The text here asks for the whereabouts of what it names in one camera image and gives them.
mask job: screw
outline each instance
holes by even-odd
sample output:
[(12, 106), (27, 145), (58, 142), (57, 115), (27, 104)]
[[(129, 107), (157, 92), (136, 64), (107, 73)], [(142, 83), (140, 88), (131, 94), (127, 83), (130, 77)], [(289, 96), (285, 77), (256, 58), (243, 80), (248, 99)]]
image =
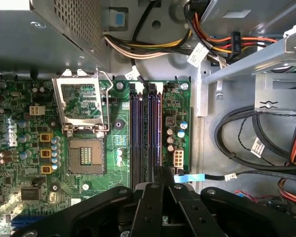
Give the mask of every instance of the screw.
[(124, 88), (124, 83), (122, 83), (122, 82), (118, 82), (118, 83), (116, 84), (116, 88), (117, 88), (118, 90), (122, 90), (122, 89)]
[(119, 194), (125, 194), (125, 193), (127, 193), (127, 190), (126, 189), (121, 189), (121, 190), (118, 191), (118, 193)]
[(175, 188), (175, 189), (181, 189), (181, 188), (183, 188), (183, 186), (182, 186), (181, 184), (176, 184), (176, 185), (174, 186), (174, 188)]
[(182, 83), (181, 84), (181, 89), (182, 90), (187, 90), (188, 89), (188, 84), (187, 83)]
[(40, 22), (36, 22), (36, 21), (32, 21), (31, 22), (31, 26), (34, 26), (34, 27), (39, 28), (39, 29), (46, 28), (46, 25), (45, 24), (40, 23)]
[(159, 187), (159, 185), (158, 185), (158, 184), (152, 184), (150, 187), (151, 187), (152, 189), (156, 189), (156, 188)]
[(214, 194), (216, 194), (216, 191), (213, 189), (209, 189), (209, 190), (207, 190), (207, 193), (214, 195)]
[(27, 231), (22, 237), (36, 237), (37, 231)]
[(270, 102), (267, 102), (265, 106), (269, 109), (272, 107), (272, 104)]
[(120, 234), (120, 237), (128, 237), (129, 236), (129, 231), (124, 231)]

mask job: label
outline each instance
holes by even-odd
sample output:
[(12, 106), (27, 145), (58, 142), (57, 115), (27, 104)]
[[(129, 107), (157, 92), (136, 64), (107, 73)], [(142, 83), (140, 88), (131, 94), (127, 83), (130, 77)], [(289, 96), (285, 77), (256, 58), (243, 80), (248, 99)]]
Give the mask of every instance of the label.
[(133, 69), (132, 71), (125, 74), (125, 77), (127, 80), (137, 80), (137, 77), (140, 76), (136, 66), (133, 66), (132, 69)]
[(79, 202), (81, 202), (81, 199), (79, 199), (79, 198), (72, 198), (71, 199), (71, 206), (73, 206), (73, 205), (75, 205), (75, 204), (77, 204)]
[(260, 141), (259, 138), (256, 138), (256, 140), (253, 143), (253, 146), (251, 148), (251, 153), (253, 153), (257, 157), (261, 158), (264, 148), (265, 148), (265, 145)]
[(238, 178), (238, 177), (237, 177), (236, 173), (225, 175), (225, 181), (226, 181), (226, 182), (228, 182), (228, 181), (230, 181), (230, 180), (232, 180), (232, 179), (237, 179), (237, 178)]
[(191, 55), (188, 57), (187, 62), (198, 68), (208, 52), (209, 50), (205, 46), (198, 43)]

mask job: orange wire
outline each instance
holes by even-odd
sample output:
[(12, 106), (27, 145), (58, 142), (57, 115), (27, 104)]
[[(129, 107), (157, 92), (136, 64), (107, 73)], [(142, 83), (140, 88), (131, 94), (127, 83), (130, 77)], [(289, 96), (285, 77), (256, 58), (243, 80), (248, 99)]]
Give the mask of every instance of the orange wire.
[[(210, 38), (207, 34), (205, 34), (205, 32), (202, 31), (201, 26), (200, 26), (199, 21), (198, 21), (198, 15), (197, 15), (197, 13), (195, 14), (195, 19), (196, 19), (195, 22), (196, 22), (196, 25), (197, 25), (199, 31), (202, 33), (202, 35), (203, 35), (207, 40), (209, 40), (209, 41), (211, 41), (211, 42), (217, 42), (217, 43), (218, 43), (218, 42), (228, 41), (228, 40), (231, 39), (231, 37), (227, 37), (227, 38), (223, 38), (223, 39), (212, 39), (212, 38)], [(241, 38), (241, 39), (242, 39), (242, 40), (262, 40), (262, 41), (270, 41), (270, 42), (274, 42), (274, 43), (277, 42), (276, 39), (260, 38), (260, 37), (243, 37), (243, 38)]]

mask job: metal bracket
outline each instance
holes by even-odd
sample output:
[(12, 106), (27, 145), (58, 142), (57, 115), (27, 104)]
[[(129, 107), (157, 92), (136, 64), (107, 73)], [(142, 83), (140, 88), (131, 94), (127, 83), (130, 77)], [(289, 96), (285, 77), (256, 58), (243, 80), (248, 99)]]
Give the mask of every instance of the metal bracket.
[[(72, 137), (73, 133), (78, 130), (90, 130), (93, 133), (96, 132), (108, 132), (110, 130), (110, 110), (109, 104), (107, 103), (107, 120), (108, 124), (105, 125), (102, 101), (101, 101), (101, 89), (99, 81), (99, 73), (106, 76), (110, 82), (110, 87), (106, 88), (106, 96), (109, 97), (109, 91), (113, 88), (113, 82), (106, 72), (97, 70), (96, 77), (88, 75), (83, 70), (78, 70), (77, 75), (73, 76), (70, 70), (66, 70), (58, 79), (52, 79), (53, 87), (55, 91), (57, 106), (59, 110), (60, 121), (62, 124), (63, 133), (66, 133), (68, 137)], [(101, 112), (99, 118), (87, 118), (87, 119), (76, 119), (65, 116), (65, 108), (67, 106), (64, 101), (63, 92), (61, 89), (62, 85), (82, 85), (91, 84), (94, 85), (96, 95), (96, 107)]]

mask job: screw hole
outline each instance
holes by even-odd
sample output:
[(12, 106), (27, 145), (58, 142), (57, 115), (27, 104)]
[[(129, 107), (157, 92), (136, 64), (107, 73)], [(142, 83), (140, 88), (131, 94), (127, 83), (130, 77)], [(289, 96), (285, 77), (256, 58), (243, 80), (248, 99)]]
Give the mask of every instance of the screw hole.
[(152, 23), (152, 27), (153, 27), (155, 30), (159, 29), (159, 28), (161, 27), (161, 23), (160, 23), (160, 21), (154, 21), (154, 22)]
[(204, 218), (199, 218), (199, 220), (201, 221), (201, 223), (206, 223), (206, 220)]
[(149, 222), (151, 221), (151, 219), (150, 219), (149, 217), (145, 217), (145, 218), (144, 218), (144, 221), (145, 221), (146, 223), (149, 223)]

